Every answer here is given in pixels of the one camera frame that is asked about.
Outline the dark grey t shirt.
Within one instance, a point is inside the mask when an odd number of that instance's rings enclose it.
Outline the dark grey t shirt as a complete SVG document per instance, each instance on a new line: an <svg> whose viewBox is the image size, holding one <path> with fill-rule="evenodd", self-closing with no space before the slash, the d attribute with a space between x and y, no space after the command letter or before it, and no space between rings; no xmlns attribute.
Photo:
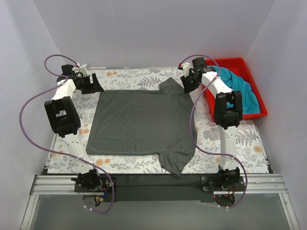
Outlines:
<svg viewBox="0 0 307 230"><path fill-rule="evenodd" d="M189 125L193 101L173 78L159 90L111 90L99 96L86 146L89 155L157 154L179 177L193 158L197 138Z"/></svg>

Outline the teal t shirt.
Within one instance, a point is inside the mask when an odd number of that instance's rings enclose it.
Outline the teal t shirt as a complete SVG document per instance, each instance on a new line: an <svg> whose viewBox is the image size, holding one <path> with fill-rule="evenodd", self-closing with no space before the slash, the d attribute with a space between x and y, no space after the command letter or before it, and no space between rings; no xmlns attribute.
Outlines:
<svg viewBox="0 0 307 230"><path fill-rule="evenodd" d="M227 68L220 67L219 77L213 83L217 89L217 93L240 91L242 94L242 108L243 114L259 114L260 106L255 93L251 89L251 85L242 77L236 75Z"/></svg>

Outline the aluminium frame rail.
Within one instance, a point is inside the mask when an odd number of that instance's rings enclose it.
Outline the aluminium frame rail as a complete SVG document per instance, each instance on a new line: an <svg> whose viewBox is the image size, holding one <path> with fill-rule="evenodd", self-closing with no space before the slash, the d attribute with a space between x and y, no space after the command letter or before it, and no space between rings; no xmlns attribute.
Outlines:
<svg viewBox="0 0 307 230"><path fill-rule="evenodd" d="M76 193L70 175L34 179L23 230L297 230L289 194L279 174L250 174L235 203L124 201L102 203Z"/></svg>

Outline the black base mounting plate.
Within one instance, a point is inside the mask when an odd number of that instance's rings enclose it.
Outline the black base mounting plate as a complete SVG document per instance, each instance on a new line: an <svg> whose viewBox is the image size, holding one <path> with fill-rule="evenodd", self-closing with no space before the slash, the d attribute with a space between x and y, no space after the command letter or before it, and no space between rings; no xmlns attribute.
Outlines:
<svg viewBox="0 0 307 230"><path fill-rule="evenodd" d="M95 206L124 201L216 202L223 207L235 203L235 193L245 193L247 176L234 172L209 174L99 174L91 170L71 180L74 191L94 198Z"/></svg>

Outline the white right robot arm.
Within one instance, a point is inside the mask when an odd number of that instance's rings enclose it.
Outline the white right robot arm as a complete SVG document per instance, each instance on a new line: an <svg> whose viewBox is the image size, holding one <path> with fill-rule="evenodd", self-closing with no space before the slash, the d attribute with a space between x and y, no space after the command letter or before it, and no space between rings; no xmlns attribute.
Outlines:
<svg viewBox="0 0 307 230"><path fill-rule="evenodd" d="M191 64L181 62L180 78L184 92L190 93L202 84L215 97L213 119L220 132L221 153L218 172L201 178L203 191L222 190L233 192L240 182L241 165L236 157L236 133L243 118L242 94L229 88L220 78L220 69L206 65L203 57L195 58Z"/></svg>

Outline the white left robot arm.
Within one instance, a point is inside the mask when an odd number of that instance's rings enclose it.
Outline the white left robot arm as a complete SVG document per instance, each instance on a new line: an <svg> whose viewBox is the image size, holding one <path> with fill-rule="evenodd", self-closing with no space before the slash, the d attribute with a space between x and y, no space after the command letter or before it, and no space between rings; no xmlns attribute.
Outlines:
<svg viewBox="0 0 307 230"><path fill-rule="evenodd" d="M82 143L80 128L81 120L73 104L72 96L75 90L82 94L103 92L96 74L88 73L88 65L79 63L76 66L63 65L62 76L58 77L59 86L50 101L44 103L44 107L55 134L58 134L68 147L70 154L75 156L77 178L72 180L82 188L96 192L102 186L99 172L83 160L91 162Z"/></svg>

